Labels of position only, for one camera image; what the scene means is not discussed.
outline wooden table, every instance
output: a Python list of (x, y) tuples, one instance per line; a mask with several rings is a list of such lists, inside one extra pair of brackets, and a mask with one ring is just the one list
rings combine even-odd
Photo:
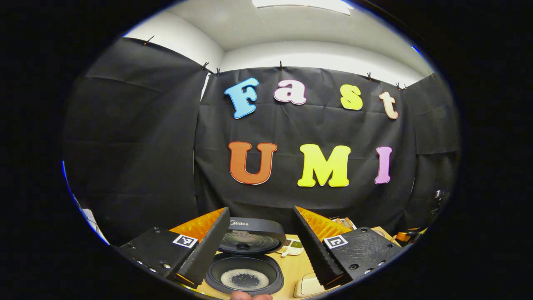
[[(381, 227), (374, 227), (372, 228), (374, 230), (380, 230), (383, 233), (385, 233), (385, 237), (387, 239), (392, 239), (390, 235), (388, 235)], [(296, 234), (287, 234), (288, 239), (294, 239), (299, 240), (298, 236)], [(307, 253), (305, 252), (305, 249), (303, 252), (299, 255), (287, 255), (285, 257), (281, 257), (280, 253), (274, 252), (267, 254), (268, 256), (272, 257), (280, 266), (281, 271), (283, 273), (284, 278), (284, 285), (278, 292), (272, 294), (272, 297), (274, 300), (295, 300), (295, 299), (305, 299), (308, 297), (311, 297), (313, 295), (309, 295), (304, 298), (296, 298), (294, 297), (294, 288), (296, 284), (302, 280), (302, 278), (309, 274), (314, 273), (313, 267), (311, 266), (311, 262), (309, 261), (309, 258), (307, 256)], [(222, 293), (220, 291), (217, 291), (206, 284), (205, 280), (202, 282), (201, 285), (198, 286), (196, 289), (199, 293), (203, 293), (208, 296), (220, 298), (220, 299), (229, 299), (230, 295)]]

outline finger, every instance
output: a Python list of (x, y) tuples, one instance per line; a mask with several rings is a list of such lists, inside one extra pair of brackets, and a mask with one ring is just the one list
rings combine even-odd
[(230, 300), (252, 300), (252, 297), (248, 293), (236, 290), (231, 293)]
[(252, 300), (272, 300), (270, 295), (257, 295), (252, 298)]

